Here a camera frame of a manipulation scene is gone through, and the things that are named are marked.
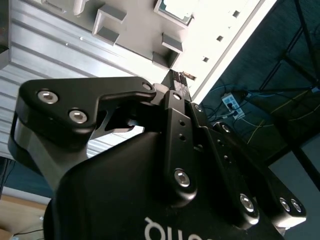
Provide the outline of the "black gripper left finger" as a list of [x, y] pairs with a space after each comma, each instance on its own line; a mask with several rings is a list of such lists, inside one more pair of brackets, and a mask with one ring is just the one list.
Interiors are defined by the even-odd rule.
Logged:
[[75, 166], [140, 134], [158, 133], [165, 189], [180, 194], [180, 117], [184, 97], [141, 77], [29, 80], [18, 91], [8, 148], [56, 191]]

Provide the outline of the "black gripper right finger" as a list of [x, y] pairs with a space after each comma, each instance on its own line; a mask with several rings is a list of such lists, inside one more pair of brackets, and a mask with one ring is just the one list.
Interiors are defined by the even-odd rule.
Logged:
[[276, 228], [307, 219], [295, 195], [224, 122], [211, 125], [191, 101], [187, 80], [179, 78], [185, 104], [179, 119], [179, 192], [187, 206], [179, 215], [183, 230]]

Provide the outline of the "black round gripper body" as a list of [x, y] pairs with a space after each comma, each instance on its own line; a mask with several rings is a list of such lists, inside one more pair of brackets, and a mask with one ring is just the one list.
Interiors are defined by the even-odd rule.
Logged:
[[240, 229], [214, 157], [194, 150], [195, 198], [174, 206], [163, 180], [163, 143], [142, 133], [71, 169], [43, 221], [46, 240], [280, 240], [265, 214]]

